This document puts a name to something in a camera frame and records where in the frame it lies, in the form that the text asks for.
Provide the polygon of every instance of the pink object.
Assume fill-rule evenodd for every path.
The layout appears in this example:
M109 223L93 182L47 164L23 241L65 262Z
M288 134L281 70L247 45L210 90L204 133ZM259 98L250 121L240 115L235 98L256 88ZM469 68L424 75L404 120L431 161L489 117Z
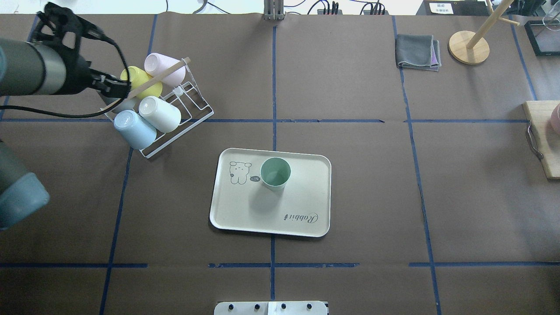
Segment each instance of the pink object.
M552 111L552 115L550 115L550 124L552 125L552 129L556 131L557 134L560 135L560 104L556 106L556 108Z
M151 53L146 57L144 61L144 70L148 72L149 75L155 77L159 75L161 72L165 71L165 69L173 66L174 64L178 63L179 60L175 58L171 58L166 55L158 54L158 53ZM179 70L173 72L172 74L166 76L161 80L161 82L176 87L183 83L185 79L186 69L185 67L179 68Z

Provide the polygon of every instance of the mint green cup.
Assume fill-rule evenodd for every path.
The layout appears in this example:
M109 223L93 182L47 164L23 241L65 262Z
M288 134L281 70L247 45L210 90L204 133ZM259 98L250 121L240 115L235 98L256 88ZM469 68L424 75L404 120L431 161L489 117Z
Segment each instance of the mint green cup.
M284 189L291 174L290 164L280 157L271 157L260 167L260 178L271 191Z

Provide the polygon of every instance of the blue tape line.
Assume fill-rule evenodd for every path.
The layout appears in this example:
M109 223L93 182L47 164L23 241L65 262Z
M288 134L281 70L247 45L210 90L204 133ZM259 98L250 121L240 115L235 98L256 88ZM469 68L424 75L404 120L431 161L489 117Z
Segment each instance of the blue tape line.
M33 19L33 24L31 24L31 30L29 31L29 35L27 36L27 41L31 41L31 36L33 36L33 31L37 26L37 22L39 22L39 18L37 17L37 15L35 15L35 18Z
M525 71L525 77L527 78L527 83L529 83L529 89L531 90L531 95L533 96L533 100L538 100L536 98L535 87L533 86L533 81L531 80L531 76L529 75L529 70L527 70L527 65L525 64L525 58L523 58L523 53L521 52L521 46L519 46L519 41L517 39L517 32L513 25L510 25L511 32L514 35L515 47L517 47L517 52L519 53L519 59L521 59L521 65L523 66L523 71Z
M485 262L436 262L436 267L538 267L560 266L558 261L485 261ZM428 262L411 262L409 267L430 267Z
M411 119L410 121L412 123L528 123L529 122L527 119Z
M272 123L272 119L218 119L208 118L204 122L209 123Z
M276 151L276 28L272 28L272 151Z
M7 123L110 123L109 119L95 119L95 118L6 118L3 120Z
M270 251L270 261L272 262L273 252ZM270 268L271 263L268 262L233 262L233 263L209 263L208 268ZM359 262L318 262L318 263L307 263L307 262L282 262L274 263L274 268L354 268L359 266Z
M108 263L0 263L0 268L107 268ZM113 268L147 268L147 263L117 263Z
M147 268L147 263L114 263L112 268Z
M113 259L115 257L115 248L116 248L116 240L119 234L119 226L120 226L120 218L123 213L123 205L124 205L124 193L127 188L128 183L128 174L130 171L130 160L132 159L132 151L133 149L130 148L128 150L128 159L127 159L127 167L124 171L124 180L123 180L123 188L120 192L120 201L119 201L119 211L116 214L116 221L115 221L115 230L113 232L113 242L111 243L111 252L109 254L109 263L107 266L107 274L105 275L105 285L103 287L103 296L101 298L101 307L99 309L99 314L102 315L105 312L105 302L107 301L107 292L109 290L109 281L111 279L111 269L113 268Z
M148 53L146 54L146 56L152 53L153 35L156 33L156 22L157 22L157 14L154 14L153 23L152 23L152 32L150 34L150 43L148 44Z
M334 263L276 263L276 268L354 268L360 265L359 262L334 262Z
M244 263L244 262L230 262L230 263L209 263L208 268L270 268L270 263Z
M274 301L276 298L276 236L270 236L270 300Z
M6 98L4 99L4 106L8 105L8 101L10 100L9 96L6 96ZM5 119L2 119L2 117L4 117L4 112L5 110L0 110L0 122L5 122Z
M396 39L397 29L396 29L396 20L395 16L391 16L393 19L393 31ZM418 166L418 155L416 153L416 144L414 142L414 131L412 128L412 118L410 116L410 106L408 104L408 97L407 92L404 88L404 72L402 67L399 67L400 72L400 83L403 90L403 98L404 104L406 105L406 112L407 112L407 123L408 123L408 131L410 134L410 145L412 147L412 156L414 159L414 168L416 171L416 181L418 184L418 190L420 191L420 199L422 203L422 215L424 216L424 233L426 235L426 246L428 248L428 259L430 261L430 272L432 275L432 286L433 286L433 295L436 299L436 311L437 315L441 315L441 304L440 304L440 293L437 288L437 278L436 278L436 268L433 264L433 253L432 253L432 241L430 240L430 229L428 227L428 215L426 214L426 204L424 202L424 191L422 189L422 178L420 177L420 167Z
M279 123L384 123L381 119L278 119Z

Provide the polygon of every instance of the gray cloth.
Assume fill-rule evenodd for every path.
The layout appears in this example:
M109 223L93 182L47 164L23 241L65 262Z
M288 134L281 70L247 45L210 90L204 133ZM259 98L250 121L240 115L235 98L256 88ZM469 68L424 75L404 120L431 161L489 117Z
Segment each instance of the gray cloth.
M440 42L432 35L398 34L395 59L399 67L438 71L441 67Z

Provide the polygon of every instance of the white plate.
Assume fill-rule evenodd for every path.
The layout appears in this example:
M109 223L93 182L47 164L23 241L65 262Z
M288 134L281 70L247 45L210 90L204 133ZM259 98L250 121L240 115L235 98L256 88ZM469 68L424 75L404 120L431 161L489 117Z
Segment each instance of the white plate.
M292 173L273 192L260 166L283 158ZM220 155L210 221L219 229L322 237L330 228L330 161L322 155L225 149Z

